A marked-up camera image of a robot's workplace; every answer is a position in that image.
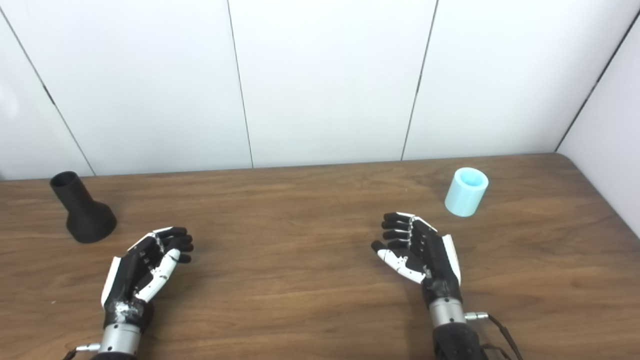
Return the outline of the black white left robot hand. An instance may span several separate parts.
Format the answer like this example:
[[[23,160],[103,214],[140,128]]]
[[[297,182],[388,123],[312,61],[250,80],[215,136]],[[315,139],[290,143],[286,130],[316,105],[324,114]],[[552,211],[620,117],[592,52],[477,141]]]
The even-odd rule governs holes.
[[[176,266],[191,262],[193,241],[185,227],[158,228],[115,256],[100,297],[103,328],[125,324],[145,332],[154,317],[153,298]]]

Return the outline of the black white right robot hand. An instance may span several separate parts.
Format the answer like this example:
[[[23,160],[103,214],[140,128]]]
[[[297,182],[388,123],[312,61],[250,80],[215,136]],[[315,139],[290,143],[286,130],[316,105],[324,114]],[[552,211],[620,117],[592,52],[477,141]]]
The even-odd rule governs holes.
[[[460,264],[451,235],[440,235],[415,214],[389,212],[382,218],[382,240],[371,244],[377,256],[421,285],[427,305],[444,298],[462,302]]]

